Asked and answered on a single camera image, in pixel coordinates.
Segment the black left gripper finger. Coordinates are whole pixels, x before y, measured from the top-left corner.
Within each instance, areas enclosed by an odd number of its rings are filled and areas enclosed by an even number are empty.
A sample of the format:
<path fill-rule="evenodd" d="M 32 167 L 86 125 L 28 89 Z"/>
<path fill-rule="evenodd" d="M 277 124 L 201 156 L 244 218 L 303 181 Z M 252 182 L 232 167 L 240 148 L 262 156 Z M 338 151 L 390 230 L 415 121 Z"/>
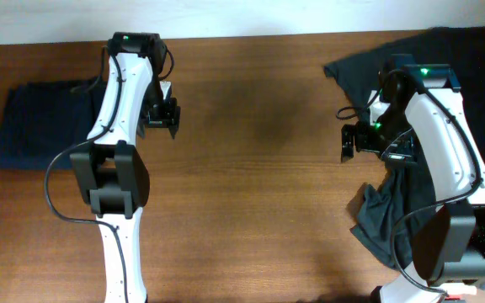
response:
<path fill-rule="evenodd" d="M 137 121 L 136 134 L 142 139 L 145 138 L 146 118 L 146 111 L 144 109 L 141 109 Z"/>
<path fill-rule="evenodd" d="M 168 126 L 169 133 L 173 139 L 175 139 L 175 136 L 179 131 L 180 116 L 181 108 L 179 106 L 176 106 L 173 111 L 173 118 L 171 119 L 171 122 Z"/>

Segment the dark blue shorts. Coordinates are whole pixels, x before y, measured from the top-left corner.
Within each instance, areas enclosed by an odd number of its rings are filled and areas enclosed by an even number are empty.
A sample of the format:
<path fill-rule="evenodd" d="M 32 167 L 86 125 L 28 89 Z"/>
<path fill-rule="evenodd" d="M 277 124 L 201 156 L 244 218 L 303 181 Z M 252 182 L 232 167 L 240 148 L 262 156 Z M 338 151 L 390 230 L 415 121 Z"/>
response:
<path fill-rule="evenodd" d="M 28 82 L 8 93 L 0 125 L 0 169 L 47 169 L 53 158 L 87 139 L 107 82 Z"/>

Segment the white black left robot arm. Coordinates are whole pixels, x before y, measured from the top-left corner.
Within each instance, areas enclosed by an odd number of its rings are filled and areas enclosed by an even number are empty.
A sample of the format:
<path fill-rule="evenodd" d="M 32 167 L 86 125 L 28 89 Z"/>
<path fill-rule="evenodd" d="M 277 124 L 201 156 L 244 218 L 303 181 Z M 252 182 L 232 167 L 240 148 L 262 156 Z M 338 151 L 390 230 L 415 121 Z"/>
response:
<path fill-rule="evenodd" d="M 99 114 L 70 160 L 102 238 L 105 301 L 145 302 L 140 224 L 150 178 L 136 139 L 147 128 L 167 129 L 175 136 L 181 108 L 163 73 L 173 56 L 160 35 L 116 32 L 107 51 L 109 80 Z"/>

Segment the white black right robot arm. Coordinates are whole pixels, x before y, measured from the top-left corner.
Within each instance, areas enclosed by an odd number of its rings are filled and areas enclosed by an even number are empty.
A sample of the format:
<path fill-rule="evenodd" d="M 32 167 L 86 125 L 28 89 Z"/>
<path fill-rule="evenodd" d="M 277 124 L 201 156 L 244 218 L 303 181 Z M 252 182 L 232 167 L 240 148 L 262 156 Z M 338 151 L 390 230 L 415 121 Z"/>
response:
<path fill-rule="evenodd" d="M 389 63 L 365 105 L 368 121 L 338 112 L 343 160 L 371 152 L 390 164 L 424 157 L 432 217 L 413 237 L 412 260 L 371 293 L 374 302 L 461 302 L 485 286 L 485 163 L 446 64 Z"/>

